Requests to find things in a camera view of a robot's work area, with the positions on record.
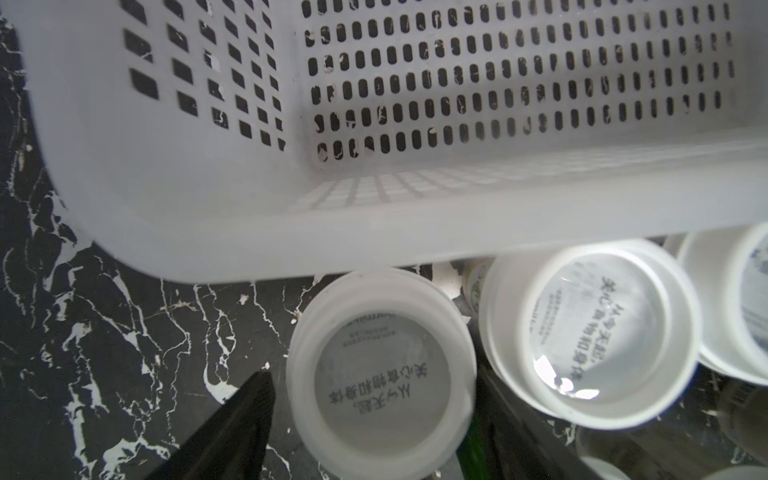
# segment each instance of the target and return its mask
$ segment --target barcode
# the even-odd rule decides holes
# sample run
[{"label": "barcode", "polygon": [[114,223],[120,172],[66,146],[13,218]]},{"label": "barcode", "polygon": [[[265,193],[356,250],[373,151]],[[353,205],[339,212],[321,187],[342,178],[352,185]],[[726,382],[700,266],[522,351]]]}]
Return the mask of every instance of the barcode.
[{"label": "barcode", "polygon": [[745,406],[752,399],[753,394],[757,391],[757,387],[744,383],[740,386],[736,392],[730,397],[730,401],[738,406]]}]

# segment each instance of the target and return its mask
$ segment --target black marble surface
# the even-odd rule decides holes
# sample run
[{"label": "black marble surface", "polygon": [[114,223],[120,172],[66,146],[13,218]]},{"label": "black marble surface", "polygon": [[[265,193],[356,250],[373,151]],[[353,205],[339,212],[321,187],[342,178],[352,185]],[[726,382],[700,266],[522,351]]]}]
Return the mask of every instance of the black marble surface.
[{"label": "black marble surface", "polygon": [[[2,18],[0,69],[0,477],[143,478],[268,369],[277,401],[262,477],[332,478],[292,427],[285,371],[303,308],[336,276],[182,285],[116,261],[51,186]],[[461,302],[450,265],[412,270]],[[717,430],[721,383],[701,369],[664,421],[734,464],[749,461]],[[574,425],[548,421],[572,444]]]}]

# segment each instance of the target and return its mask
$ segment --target white plastic cup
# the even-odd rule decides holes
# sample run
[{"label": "white plastic cup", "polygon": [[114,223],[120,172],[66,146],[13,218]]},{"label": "white plastic cup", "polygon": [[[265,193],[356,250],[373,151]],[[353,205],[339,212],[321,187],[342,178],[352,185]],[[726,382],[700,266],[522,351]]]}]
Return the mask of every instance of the white plastic cup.
[{"label": "white plastic cup", "polygon": [[324,467],[347,479],[415,480],[464,438],[476,370],[453,302],[389,269],[345,275],[310,302],[286,381],[296,429]]},{"label": "white plastic cup", "polygon": [[701,298],[700,361],[726,376],[768,385],[768,223],[676,235],[664,248]]},{"label": "white plastic cup", "polygon": [[581,457],[581,461],[587,464],[587,467],[594,470],[603,480],[630,480],[627,474],[605,460],[594,457]]},{"label": "white plastic cup", "polygon": [[703,480],[768,480],[768,468],[751,465],[726,468]]},{"label": "white plastic cup", "polygon": [[593,429],[662,413],[694,374],[701,338],[693,284],[646,240],[498,257],[479,320],[490,363],[518,396]]}]

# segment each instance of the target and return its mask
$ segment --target black object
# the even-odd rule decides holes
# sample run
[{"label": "black object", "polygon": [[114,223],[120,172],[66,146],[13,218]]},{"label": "black object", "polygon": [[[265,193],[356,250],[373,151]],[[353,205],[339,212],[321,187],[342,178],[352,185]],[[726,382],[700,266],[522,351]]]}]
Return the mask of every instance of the black object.
[{"label": "black object", "polygon": [[272,376],[255,373],[147,480],[258,480],[274,404]]},{"label": "black object", "polygon": [[458,449],[466,480],[601,480],[496,375],[469,324],[478,360],[475,416]]}]

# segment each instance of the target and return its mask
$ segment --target yogurt cup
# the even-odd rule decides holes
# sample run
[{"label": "yogurt cup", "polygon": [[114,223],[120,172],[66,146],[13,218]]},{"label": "yogurt cup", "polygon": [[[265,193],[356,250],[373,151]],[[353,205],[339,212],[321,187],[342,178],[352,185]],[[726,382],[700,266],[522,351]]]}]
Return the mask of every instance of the yogurt cup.
[{"label": "yogurt cup", "polygon": [[342,478],[416,480],[467,432],[477,365],[465,321],[428,280],[355,272],[305,309],[290,342],[296,430]]},{"label": "yogurt cup", "polygon": [[669,237],[701,298],[700,361],[768,386],[768,223]]},{"label": "yogurt cup", "polygon": [[518,396],[594,429],[663,412],[694,374],[701,338],[693,284],[646,240],[498,257],[479,324],[490,363]]}]

